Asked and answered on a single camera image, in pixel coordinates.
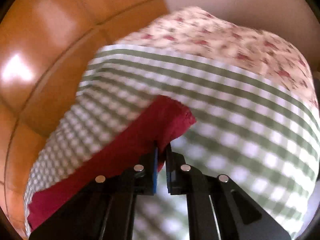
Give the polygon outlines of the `red cloth garment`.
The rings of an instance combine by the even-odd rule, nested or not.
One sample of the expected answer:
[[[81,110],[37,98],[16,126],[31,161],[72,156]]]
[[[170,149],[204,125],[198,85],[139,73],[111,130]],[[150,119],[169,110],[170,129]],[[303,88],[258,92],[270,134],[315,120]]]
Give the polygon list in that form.
[[[191,110],[159,95],[129,126],[61,182],[36,193],[28,204],[27,223],[35,230],[97,176],[111,178],[138,164],[155,146],[160,151],[196,122]]]

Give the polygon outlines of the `green white checkered bedsheet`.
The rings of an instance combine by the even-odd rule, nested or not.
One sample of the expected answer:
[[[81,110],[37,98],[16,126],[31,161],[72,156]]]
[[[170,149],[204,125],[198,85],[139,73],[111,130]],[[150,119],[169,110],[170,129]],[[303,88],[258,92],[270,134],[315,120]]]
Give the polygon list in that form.
[[[296,239],[319,172],[318,109],[253,72],[151,47],[98,50],[75,104],[39,152],[25,204],[91,159],[157,95],[196,118],[172,148],[203,171],[230,175]]]

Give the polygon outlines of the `floral pillow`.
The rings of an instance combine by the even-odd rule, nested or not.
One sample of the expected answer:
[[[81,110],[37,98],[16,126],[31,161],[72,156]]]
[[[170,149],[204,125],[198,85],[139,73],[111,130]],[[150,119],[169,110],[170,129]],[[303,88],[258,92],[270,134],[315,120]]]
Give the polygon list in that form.
[[[116,43],[171,49],[244,68],[318,107],[310,66],[292,43],[265,30],[222,20],[199,7],[161,16]]]

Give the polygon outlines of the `wooden wardrobe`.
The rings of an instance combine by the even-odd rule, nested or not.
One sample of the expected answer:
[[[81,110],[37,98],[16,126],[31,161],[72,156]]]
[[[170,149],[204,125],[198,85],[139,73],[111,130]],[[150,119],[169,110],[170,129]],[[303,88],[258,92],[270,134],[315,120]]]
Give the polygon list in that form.
[[[167,13],[164,0],[8,0],[1,9],[1,221],[25,239],[29,171],[96,50]]]

